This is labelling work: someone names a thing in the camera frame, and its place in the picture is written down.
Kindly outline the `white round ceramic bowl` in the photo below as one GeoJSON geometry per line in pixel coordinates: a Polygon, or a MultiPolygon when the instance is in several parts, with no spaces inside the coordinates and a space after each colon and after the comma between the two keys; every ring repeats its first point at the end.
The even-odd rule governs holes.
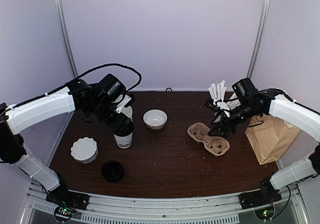
{"type": "Polygon", "coordinates": [[[158,109],[149,110],[143,115],[143,121],[145,125],[150,130],[154,131],[162,129],[165,126],[167,120],[167,114],[164,111],[158,109]]]}

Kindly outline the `bundle of white wrapped straws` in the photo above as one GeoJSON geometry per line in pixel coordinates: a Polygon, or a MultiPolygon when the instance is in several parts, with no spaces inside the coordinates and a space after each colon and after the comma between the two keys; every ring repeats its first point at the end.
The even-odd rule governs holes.
{"type": "Polygon", "coordinates": [[[225,86],[224,80],[218,83],[212,83],[208,88],[211,99],[217,99],[225,102],[232,110],[240,105],[240,101],[238,100],[235,92],[231,95],[230,98],[225,99],[226,90],[227,87],[225,86]]]}

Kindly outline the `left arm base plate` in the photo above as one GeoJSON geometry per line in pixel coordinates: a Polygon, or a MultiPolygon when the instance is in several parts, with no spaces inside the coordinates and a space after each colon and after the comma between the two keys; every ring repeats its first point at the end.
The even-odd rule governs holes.
{"type": "Polygon", "coordinates": [[[48,192],[45,200],[57,204],[59,206],[67,207],[72,210],[86,210],[89,204],[89,195],[71,192],[71,191],[60,191],[54,190],[48,192]]]}

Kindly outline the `white paper coffee cup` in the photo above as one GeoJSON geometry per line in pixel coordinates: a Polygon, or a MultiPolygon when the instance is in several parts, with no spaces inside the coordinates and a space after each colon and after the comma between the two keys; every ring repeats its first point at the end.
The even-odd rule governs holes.
{"type": "Polygon", "coordinates": [[[126,136],[113,135],[117,146],[121,149],[127,149],[132,145],[133,132],[126,136]]]}

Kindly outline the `right aluminium corner post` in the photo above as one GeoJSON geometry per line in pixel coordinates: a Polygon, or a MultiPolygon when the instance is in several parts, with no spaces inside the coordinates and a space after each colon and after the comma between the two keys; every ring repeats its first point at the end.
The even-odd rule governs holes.
{"type": "Polygon", "coordinates": [[[259,53],[260,53],[262,43],[263,43],[263,38],[264,38],[264,32],[266,30],[266,25],[267,25],[269,13],[270,13],[271,1],[272,0],[262,0],[262,3],[261,3],[260,18],[259,18],[256,38],[253,46],[253,51],[250,58],[250,64],[249,64],[247,75],[246,75],[247,78],[253,77],[256,64],[258,63],[259,53]]]}

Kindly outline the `stack of white paper cups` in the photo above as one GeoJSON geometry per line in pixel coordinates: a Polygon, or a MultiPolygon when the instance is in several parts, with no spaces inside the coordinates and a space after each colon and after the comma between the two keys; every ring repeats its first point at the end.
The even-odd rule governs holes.
{"type": "Polygon", "coordinates": [[[126,118],[129,118],[131,121],[133,121],[133,109],[131,106],[128,106],[128,107],[124,107],[122,110],[121,110],[121,120],[125,120],[126,118]]]}

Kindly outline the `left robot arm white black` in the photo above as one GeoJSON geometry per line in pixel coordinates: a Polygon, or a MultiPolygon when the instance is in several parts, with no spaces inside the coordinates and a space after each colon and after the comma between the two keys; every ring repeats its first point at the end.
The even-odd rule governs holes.
{"type": "Polygon", "coordinates": [[[115,135],[125,137],[133,132],[134,125],[122,109],[132,99],[133,96],[126,95],[125,86],[108,74],[95,84],[87,84],[82,79],[71,81],[65,87],[25,104],[7,106],[2,103],[0,159],[19,167],[42,184],[61,206],[67,206],[72,202],[72,195],[63,178],[27,151],[21,131],[60,114],[82,110],[87,115],[94,114],[115,135]]]}

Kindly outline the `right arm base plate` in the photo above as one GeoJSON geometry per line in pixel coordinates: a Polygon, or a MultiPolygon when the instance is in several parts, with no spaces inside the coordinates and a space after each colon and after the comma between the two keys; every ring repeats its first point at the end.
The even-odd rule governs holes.
{"type": "Polygon", "coordinates": [[[246,210],[264,205],[271,205],[273,202],[280,201],[282,196],[279,190],[262,187],[256,191],[243,192],[238,195],[238,198],[241,208],[246,210]]]}

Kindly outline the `aluminium corner post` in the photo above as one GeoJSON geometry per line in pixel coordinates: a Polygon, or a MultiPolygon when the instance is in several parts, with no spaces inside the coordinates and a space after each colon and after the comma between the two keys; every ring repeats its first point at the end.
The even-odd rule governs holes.
{"type": "Polygon", "coordinates": [[[68,64],[69,64],[71,74],[73,77],[73,79],[71,79],[70,81],[67,82],[67,84],[70,84],[72,81],[74,81],[78,77],[78,71],[77,71],[77,67],[75,64],[73,51],[71,48],[72,46],[71,46],[71,42],[70,42],[70,38],[69,38],[69,34],[68,34],[67,25],[66,25],[67,23],[66,23],[65,12],[64,12],[62,0],[55,0],[55,5],[56,5],[58,19],[59,19],[59,23],[60,23],[60,29],[62,32],[62,39],[63,39],[63,43],[64,43],[64,47],[65,47],[65,52],[67,55],[68,64]]]}
{"type": "Polygon", "coordinates": [[[250,58],[250,64],[249,64],[247,75],[246,75],[247,78],[253,77],[256,64],[258,63],[259,53],[260,53],[262,43],[263,43],[263,38],[264,38],[264,32],[266,30],[266,25],[267,25],[269,13],[270,13],[271,1],[272,0],[262,0],[262,3],[261,3],[260,18],[259,18],[256,38],[253,46],[253,51],[250,58]]]}

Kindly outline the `brown paper bag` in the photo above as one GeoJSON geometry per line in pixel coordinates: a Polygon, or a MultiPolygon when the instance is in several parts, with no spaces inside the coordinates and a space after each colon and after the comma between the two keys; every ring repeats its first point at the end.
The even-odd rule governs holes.
{"type": "Polygon", "coordinates": [[[245,135],[260,165],[275,162],[294,141],[300,129],[269,115],[251,118],[245,135]]]}

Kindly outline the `aluminium front rail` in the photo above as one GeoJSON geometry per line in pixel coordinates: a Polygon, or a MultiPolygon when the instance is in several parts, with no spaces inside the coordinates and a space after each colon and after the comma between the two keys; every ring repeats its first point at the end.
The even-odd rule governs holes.
{"type": "Polygon", "coordinates": [[[270,224],[310,223],[296,185],[281,190],[272,205],[243,209],[239,194],[174,199],[122,198],[89,194],[86,210],[77,210],[69,224],[264,224],[263,212],[273,210],[270,224]]]}

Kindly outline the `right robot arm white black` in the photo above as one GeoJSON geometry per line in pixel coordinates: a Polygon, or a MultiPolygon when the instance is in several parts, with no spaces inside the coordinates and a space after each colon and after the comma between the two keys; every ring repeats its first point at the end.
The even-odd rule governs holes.
{"type": "MultiPolygon", "coordinates": [[[[207,108],[217,111],[221,117],[208,132],[209,136],[227,138],[236,132],[236,126],[253,116],[271,115],[292,124],[309,134],[316,141],[320,140],[320,114],[294,101],[283,90],[269,88],[259,91],[249,78],[244,78],[232,86],[240,105],[232,110],[218,107],[216,101],[206,101],[207,108]]],[[[276,192],[283,187],[320,173],[320,148],[307,157],[294,162],[291,166],[272,174],[261,184],[256,194],[259,204],[268,204],[276,192]]]]}

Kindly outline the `white scalloped ceramic dish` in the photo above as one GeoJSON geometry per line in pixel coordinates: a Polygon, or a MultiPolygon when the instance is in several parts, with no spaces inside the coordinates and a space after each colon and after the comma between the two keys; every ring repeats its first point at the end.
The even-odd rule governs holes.
{"type": "Polygon", "coordinates": [[[70,148],[70,155],[81,164],[91,163],[98,156],[98,144],[93,138],[79,138],[70,148]]]}

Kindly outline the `stack of black lids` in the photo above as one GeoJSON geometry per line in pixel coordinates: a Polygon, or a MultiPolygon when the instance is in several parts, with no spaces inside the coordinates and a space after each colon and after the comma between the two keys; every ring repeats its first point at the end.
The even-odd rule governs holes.
{"type": "Polygon", "coordinates": [[[101,174],[107,182],[117,183],[123,178],[124,169],[120,162],[110,160],[103,164],[101,174]]]}

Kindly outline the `brown pulp cup carrier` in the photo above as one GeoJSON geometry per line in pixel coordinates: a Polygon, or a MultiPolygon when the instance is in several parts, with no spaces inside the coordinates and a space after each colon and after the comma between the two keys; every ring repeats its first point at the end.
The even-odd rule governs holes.
{"type": "Polygon", "coordinates": [[[215,157],[224,155],[229,149],[229,142],[222,137],[211,137],[208,135],[210,128],[204,123],[194,123],[188,127],[188,135],[198,143],[202,143],[204,148],[215,157]]]}

